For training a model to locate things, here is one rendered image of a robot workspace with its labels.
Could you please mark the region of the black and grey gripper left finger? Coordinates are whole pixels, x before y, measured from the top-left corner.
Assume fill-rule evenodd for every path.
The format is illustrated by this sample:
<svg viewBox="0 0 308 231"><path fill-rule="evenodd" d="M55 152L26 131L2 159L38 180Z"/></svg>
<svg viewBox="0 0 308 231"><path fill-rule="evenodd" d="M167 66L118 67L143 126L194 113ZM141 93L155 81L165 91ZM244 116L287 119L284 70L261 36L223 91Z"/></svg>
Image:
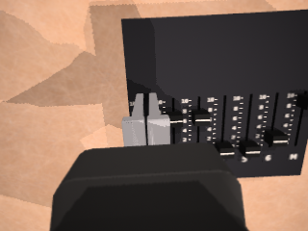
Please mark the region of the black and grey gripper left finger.
<svg viewBox="0 0 308 231"><path fill-rule="evenodd" d="M121 121L124 146L146 145L146 93L137 93L132 116Z"/></svg>

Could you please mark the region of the black lighting desk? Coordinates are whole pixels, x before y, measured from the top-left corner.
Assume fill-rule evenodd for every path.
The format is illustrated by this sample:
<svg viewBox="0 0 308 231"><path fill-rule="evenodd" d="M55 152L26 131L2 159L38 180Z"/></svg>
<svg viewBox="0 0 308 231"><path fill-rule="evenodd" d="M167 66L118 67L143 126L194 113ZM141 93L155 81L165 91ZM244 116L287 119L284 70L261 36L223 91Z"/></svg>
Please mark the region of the black lighting desk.
<svg viewBox="0 0 308 231"><path fill-rule="evenodd" d="M237 178L301 175L308 9L123 18L121 28L129 116L137 93L156 92L170 144L209 143Z"/></svg>

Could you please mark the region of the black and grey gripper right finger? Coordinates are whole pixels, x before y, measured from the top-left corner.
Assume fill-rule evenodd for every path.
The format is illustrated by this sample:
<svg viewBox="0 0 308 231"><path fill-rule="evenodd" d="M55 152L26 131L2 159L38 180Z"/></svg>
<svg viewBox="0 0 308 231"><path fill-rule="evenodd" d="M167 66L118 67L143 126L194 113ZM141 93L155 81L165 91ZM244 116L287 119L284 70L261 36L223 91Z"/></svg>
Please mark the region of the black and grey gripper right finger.
<svg viewBox="0 0 308 231"><path fill-rule="evenodd" d="M170 144L170 119L160 115L157 93L146 94L148 145Z"/></svg>

